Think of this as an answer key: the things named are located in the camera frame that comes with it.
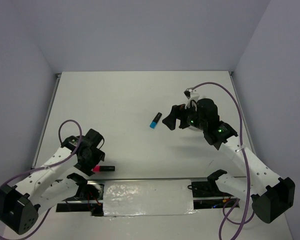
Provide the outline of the pink black highlighter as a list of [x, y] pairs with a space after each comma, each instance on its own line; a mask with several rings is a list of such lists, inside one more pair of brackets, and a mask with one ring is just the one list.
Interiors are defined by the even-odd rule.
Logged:
[[116, 170], [115, 166], [104, 166], [104, 165], [97, 165], [94, 168], [99, 169], [99, 172], [114, 172]]

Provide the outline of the blue black highlighter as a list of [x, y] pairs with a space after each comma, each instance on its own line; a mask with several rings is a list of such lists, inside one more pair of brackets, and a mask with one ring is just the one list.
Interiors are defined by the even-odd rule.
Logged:
[[154, 129], [154, 128], [157, 126], [157, 124], [158, 124], [159, 120], [161, 119], [161, 117], [162, 117], [162, 113], [161, 113], [161, 112], [158, 112], [158, 113], [156, 114], [156, 116], [154, 117], [154, 119], [151, 121], [149, 127], [150, 127], [151, 129]]

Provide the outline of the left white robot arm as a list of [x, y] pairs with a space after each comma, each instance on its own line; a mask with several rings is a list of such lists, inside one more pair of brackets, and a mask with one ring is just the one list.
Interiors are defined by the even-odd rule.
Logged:
[[84, 136], [70, 136], [53, 156], [16, 183], [0, 187], [0, 221], [18, 235], [27, 233], [46, 210], [68, 198], [97, 200], [103, 193], [100, 184], [88, 183], [93, 168], [104, 161], [98, 148], [104, 137], [94, 129]]

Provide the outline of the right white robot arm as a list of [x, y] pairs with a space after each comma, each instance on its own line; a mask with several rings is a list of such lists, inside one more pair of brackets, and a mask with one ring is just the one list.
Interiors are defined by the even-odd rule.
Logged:
[[218, 196], [229, 193], [242, 201], [249, 201], [253, 212], [266, 224], [272, 223], [294, 204], [296, 185], [290, 177], [282, 178], [266, 166], [249, 148], [240, 142], [238, 133], [220, 120], [218, 107], [212, 99], [190, 99], [186, 104], [173, 105], [162, 120], [171, 131], [194, 127], [203, 132], [204, 139], [225, 154], [247, 175], [249, 188], [226, 170], [208, 176], [208, 192]]

